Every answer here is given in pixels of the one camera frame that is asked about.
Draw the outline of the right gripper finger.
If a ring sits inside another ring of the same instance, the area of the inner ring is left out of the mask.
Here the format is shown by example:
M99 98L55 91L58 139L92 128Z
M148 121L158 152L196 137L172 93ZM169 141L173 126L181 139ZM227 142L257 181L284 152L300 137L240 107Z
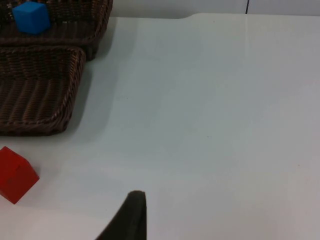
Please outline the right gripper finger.
M121 207L97 237L98 240L146 240L147 200L140 190L128 193Z

